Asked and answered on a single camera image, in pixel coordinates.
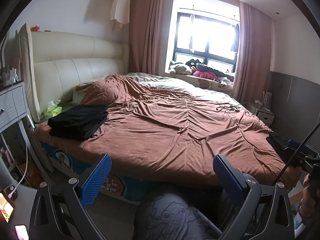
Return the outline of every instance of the metal screw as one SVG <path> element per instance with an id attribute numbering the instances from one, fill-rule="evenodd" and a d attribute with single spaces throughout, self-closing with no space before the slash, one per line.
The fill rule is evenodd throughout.
<path id="1" fill-rule="evenodd" d="M 278 182 L 277 185 L 279 188 L 284 188 L 284 184 L 282 182 Z"/>
<path id="2" fill-rule="evenodd" d="M 252 183 L 252 184 L 256 184 L 257 183 L 254 179 L 247 179 L 247 182 Z"/>
<path id="3" fill-rule="evenodd" d="M 69 184 L 75 184 L 77 182 L 76 178 L 69 179 Z"/>
<path id="4" fill-rule="evenodd" d="M 45 181 L 40 183 L 40 187 L 45 187 L 45 186 L 47 186 L 47 183 Z"/>

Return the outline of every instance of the orange-brown bedspread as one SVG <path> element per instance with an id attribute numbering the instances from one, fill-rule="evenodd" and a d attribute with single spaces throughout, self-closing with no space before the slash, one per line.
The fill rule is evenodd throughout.
<path id="1" fill-rule="evenodd" d="M 84 142 L 49 135 L 42 123 L 35 137 L 93 164 L 112 159 L 112 173 L 193 187 L 219 185 L 213 157 L 223 154 L 261 184 L 271 184 L 284 163 L 266 141 L 269 128 L 245 110 L 223 113 L 218 103 L 181 92 L 150 89 L 122 75 L 110 75 L 88 89 L 82 104 L 109 105 L 108 120 Z M 300 168 L 281 181 L 294 187 Z"/>

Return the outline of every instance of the person's hand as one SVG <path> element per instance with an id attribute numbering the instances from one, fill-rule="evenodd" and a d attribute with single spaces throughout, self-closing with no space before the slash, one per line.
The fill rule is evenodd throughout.
<path id="1" fill-rule="evenodd" d="M 303 180 L 303 186 L 305 187 L 308 184 L 309 184 L 309 174 L 305 176 Z M 320 198 L 320 189 L 318 189 L 317 191 L 317 197 Z M 316 202 L 310 195 L 309 186 L 305 187 L 302 192 L 302 199 L 301 199 L 301 206 L 300 206 L 301 217 L 305 219 L 311 217 L 311 215 L 315 212 L 315 209 L 316 209 L 315 205 L 316 205 Z"/>

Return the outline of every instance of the cream leather headboard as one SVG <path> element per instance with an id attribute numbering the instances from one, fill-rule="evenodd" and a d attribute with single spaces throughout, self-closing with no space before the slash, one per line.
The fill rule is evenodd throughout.
<path id="1" fill-rule="evenodd" d="M 72 100 L 79 83 L 109 74 L 127 74 L 129 50 L 92 36 L 63 32 L 31 32 L 24 25 L 16 34 L 30 113 L 34 122 L 49 101 Z"/>

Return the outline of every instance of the pink plush toy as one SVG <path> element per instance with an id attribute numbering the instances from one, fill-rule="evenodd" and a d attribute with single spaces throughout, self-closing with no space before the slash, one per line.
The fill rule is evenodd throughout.
<path id="1" fill-rule="evenodd" d="M 217 76 L 209 71 L 199 71 L 197 70 L 196 72 L 193 73 L 194 76 L 196 77 L 200 77 L 200 78 L 207 78 L 207 79 L 211 79 L 211 80 L 215 80 L 218 79 Z"/>

